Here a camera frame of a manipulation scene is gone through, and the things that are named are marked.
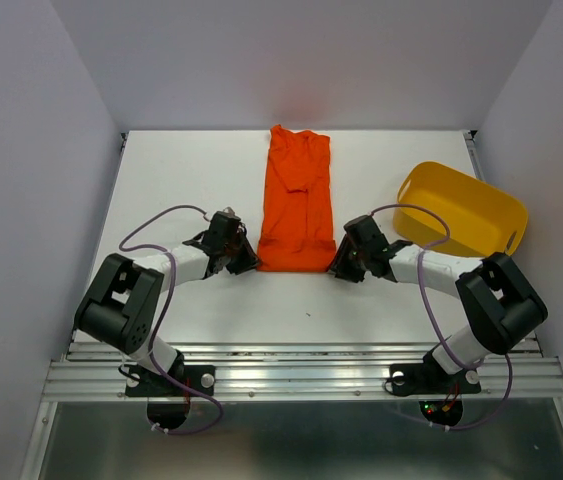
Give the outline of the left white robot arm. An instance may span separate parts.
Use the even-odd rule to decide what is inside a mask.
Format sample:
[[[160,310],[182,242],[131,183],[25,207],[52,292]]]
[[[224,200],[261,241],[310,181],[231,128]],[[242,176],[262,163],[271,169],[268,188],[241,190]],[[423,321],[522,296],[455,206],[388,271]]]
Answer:
[[[174,288],[206,280],[222,270],[239,275],[259,259],[242,220],[227,209],[214,213],[205,230],[173,249],[154,244],[135,247],[122,241],[120,253],[105,257],[74,315],[74,329],[105,343],[149,371],[160,393],[176,392],[185,382],[184,357],[158,336],[165,314],[157,312]]]

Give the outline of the orange t shirt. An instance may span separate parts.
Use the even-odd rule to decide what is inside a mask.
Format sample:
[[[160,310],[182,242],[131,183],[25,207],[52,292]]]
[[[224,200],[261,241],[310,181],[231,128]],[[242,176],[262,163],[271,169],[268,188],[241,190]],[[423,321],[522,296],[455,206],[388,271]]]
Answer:
[[[257,269],[323,273],[336,253],[330,138],[280,125],[270,133]]]

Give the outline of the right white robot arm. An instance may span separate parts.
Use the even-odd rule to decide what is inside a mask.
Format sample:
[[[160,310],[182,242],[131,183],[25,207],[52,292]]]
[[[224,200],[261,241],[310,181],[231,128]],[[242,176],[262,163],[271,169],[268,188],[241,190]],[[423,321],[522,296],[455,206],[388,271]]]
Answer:
[[[467,324],[438,344],[419,363],[396,364],[387,384],[395,396],[443,393],[465,380],[479,361],[506,355],[548,317],[538,293],[507,254],[459,257],[425,250],[405,240],[389,242],[372,216],[344,226],[330,264],[337,278],[359,283],[366,275],[414,284],[458,299]]]

